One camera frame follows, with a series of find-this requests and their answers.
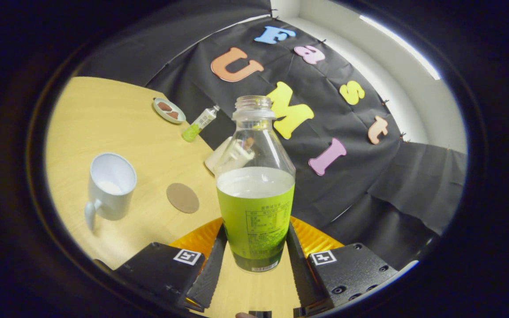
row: white mug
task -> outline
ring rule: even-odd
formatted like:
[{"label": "white mug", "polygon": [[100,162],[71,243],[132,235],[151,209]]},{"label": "white mug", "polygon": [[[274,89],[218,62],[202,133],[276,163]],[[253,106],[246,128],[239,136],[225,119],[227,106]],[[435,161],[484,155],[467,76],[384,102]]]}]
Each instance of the white mug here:
[{"label": "white mug", "polygon": [[137,185],[137,174],[125,158],[116,153],[102,153],[89,166],[89,202],[85,222],[93,231],[95,214],[107,220],[122,219],[129,212],[129,202]]}]

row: wooden table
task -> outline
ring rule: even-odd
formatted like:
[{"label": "wooden table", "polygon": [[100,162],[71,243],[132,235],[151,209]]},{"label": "wooden table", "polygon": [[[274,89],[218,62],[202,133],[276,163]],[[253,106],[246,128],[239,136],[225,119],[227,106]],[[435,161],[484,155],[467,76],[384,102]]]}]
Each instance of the wooden table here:
[{"label": "wooden table", "polygon": [[[45,169],[56,210],[87,257],[113,269],[151,242],[170,244],[220,217],[215,179],[203,165],[211,148],[199,136],[193,143],[184,141],[180,134],[188,123],[164,120],[152,107],[153,97],[166,98],[119,81],[72,78],[49,125]],[[83,212],[89,164],[106,151],[130,161],[137,186],[129,214],[119,221],[98,216],[92,233]],[[194,190],[200,200],[196,213],[182,213],[168,202],[171,183]],[[235,265],[227,246],[212,304],[203,315],[232,318],[237,312],[272,310],[273,317],[282,318],[299,306],[287,250],[274,270],[249,274]]]}]

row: barcode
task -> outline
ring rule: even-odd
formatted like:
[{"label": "barcode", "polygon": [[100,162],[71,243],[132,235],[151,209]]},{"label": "barcode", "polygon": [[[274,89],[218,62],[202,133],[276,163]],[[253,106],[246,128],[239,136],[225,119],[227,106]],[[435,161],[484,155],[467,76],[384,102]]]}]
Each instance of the barcode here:
[{"label": "barcode", "polygon": [[275,261],[273,264],[270,264],[269,266],[264,266],[264,267],[251,267],[251,270],[253,272],[264,272],[265,270],[271,270],[273,268],[276,267],[276,265],[278,265],[278,261]]}]

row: mug handle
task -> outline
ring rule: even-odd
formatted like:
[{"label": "mug handle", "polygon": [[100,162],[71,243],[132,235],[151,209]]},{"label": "mug handle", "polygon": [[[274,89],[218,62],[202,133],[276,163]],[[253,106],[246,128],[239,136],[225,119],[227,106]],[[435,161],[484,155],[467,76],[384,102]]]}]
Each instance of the mug handle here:
[{"label": "mug handle", "polygon": [[101,207],[101,201],[99,199],[95,200],[95,203],[88,202],[85,204],[84,214],[85,214],[85,223],[90,231],[93,231],[95,227],[95,212]]}]

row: foam letter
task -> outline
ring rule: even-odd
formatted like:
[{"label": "foam letter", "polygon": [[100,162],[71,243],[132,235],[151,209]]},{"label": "foam letter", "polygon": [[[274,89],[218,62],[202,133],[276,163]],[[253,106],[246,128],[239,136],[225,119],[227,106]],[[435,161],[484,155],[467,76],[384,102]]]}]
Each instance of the foam letter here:
[{"label": "foam letter", "polygon": [[293,51],[297,55],[304,57],[304,61],[310,64],[316,64],[319,61],[325,60],[325,54],[311,45],[306,45],[305,47],[296,46],[293,48]]},{"label": "foam letter", "polygon": [[256,42],[264,42],[268,44],[276,44],[277,42],[274,40],[277,38],[279,41],[284,41],[288,36],[296,36],[294,31],[275,28],[274,26],[265,26],[266,30],[264,33],[258,38],[254,38]]},{"label": "foam letter", "polygon": [[325,169],[329,167],[339,156],[346,155],[347,150],[345,146],[337,139],[333,138],[331,146],[327,148],[319,157],[309,159],[309,166],[317,173],[317,175],[324,175]]},{"label": "foam letter", "polygon": [[339,89],[339,93],[341,93],[341,95],[345,97],[345,101],[351,105],[358,104],[359,99],[364,98],[364,89],[354,80],[347,83],[347,85],[342,85],[341,89]]},{"label": "foam letter", "polygon": [[270,94],[266,95],[272,99],[272,111],[276,114],[276,118],[284,117],[281,121],[274,122],[274,128],[285,139],[292,137],[292,132],[306,119],[313,118],[313,111],[309,106],[301,103],[299,105],[288,106],[292,98],[292,89],[289,86],[279,81],[276,84],[276,89]]},{"label": "foam letter", "polygon": [[230,73],[227,70],[227,65],[240,58],[247,58],[247,53],[238,48],[231,48],[229,52],[213,60],[212,72],[214,72],[222,80],[240,81],[256,71],[262,72],[264,70],[264,67],[262,67],[259,62],[250,60],[248,66],[243,67],[235,73]]},{"label": "foam letter", "polygon": [[386,129],[388,127],[388,121],[380,116],[374,116],[374,119],[376,121],[368,129],[368,139],[370,139],[371,143],[378,145],[378,143],[380,143],[378,135],[380,135],[380,133],[388,135],[388,129]]}]

